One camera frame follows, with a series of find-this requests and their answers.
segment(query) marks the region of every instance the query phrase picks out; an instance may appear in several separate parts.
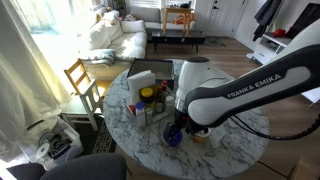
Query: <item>franka emika robot arm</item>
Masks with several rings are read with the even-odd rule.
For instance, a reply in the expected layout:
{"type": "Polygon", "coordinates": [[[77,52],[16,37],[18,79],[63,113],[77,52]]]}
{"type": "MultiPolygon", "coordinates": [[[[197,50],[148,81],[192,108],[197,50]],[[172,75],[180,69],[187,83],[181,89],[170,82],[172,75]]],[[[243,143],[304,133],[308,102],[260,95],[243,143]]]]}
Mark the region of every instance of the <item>franka emika robot arm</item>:
{"type": "Polygon", "coordinates": [[[226,83],[218,71],[206,58],[184,62],[175,123],[167,125],[166,135],[172,137],[184,127],[191,134],[217,127],[237,113],[319,87],[320,20],[299,33],[272,62],[226,83]]]}

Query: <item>black chair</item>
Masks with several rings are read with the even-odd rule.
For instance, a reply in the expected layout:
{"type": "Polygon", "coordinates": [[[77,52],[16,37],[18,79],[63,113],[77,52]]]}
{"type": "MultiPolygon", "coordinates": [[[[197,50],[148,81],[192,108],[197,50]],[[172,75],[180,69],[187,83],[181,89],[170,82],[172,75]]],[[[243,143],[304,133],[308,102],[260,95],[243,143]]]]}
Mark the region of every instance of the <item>black chair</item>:
{"type": "Polygon", "coordinates": [[[126,160],[118,154],[94,154],[67,161],[49,171],[29,163],[8,168],[18,180],[126,179],[126,160]]]}

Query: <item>blue bowl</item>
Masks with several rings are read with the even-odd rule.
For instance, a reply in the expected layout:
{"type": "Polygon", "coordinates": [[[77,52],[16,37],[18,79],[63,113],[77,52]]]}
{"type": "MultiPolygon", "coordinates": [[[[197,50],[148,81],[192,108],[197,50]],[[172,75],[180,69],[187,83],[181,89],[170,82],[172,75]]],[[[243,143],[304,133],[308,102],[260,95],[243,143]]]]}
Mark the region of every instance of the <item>blue bowl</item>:
{"type": "Polygon", "coordinates": [[[176,147],[178,144],[181,143],[182,141],[182,133],[181,131],[179,131],[174,137],[173,139],[170,141],[169,138],[167,136],[164,135],[164,133],[162,134],[163,135],[163,139],[164,141],[170,146],[170,147],[176,147]]]}

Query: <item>door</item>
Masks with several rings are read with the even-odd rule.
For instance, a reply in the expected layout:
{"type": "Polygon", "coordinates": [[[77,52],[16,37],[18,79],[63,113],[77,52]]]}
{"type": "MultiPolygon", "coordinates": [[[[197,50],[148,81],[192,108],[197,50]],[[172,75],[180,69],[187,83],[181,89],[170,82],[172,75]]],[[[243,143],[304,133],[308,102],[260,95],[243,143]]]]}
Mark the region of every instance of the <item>door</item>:
{"type": "Polygon", "coordinates": [[[233,37],[248,0],[213,0],[206,36],[233,37]]]}

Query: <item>round table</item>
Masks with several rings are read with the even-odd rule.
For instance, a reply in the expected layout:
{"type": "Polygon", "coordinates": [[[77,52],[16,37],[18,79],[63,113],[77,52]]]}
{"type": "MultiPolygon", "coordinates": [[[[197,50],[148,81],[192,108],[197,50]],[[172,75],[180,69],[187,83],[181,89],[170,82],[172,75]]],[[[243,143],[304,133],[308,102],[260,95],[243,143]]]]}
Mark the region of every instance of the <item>round table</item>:
{"type": "MultiPolygon", "coordinates": [[[[178,87],[183,60],[173,60],[175,90],[178,87]]],[[[212,148],[210,138],[197,144],[184,134],[182,142],[175,148],[163,143],[162,133],[168,116],[144,128],[135,126],[123,97],[129,96],[128,70],[121,73],[111,84],[104,101],[103,115],[107,128],[118,146],[141,165],[166,176],[177,179],[217,179],[238,174],[253,165],[263,154],[268,140],[248,133],[228,119],[221,126],[225,135],[220,146],[212,148]]],[[[226,79],[233,78],[219,70],[226,79]]],[[[269,133],[269,123],[262,108],[239,113],[238,116],[252,128],[269,133]]]]}

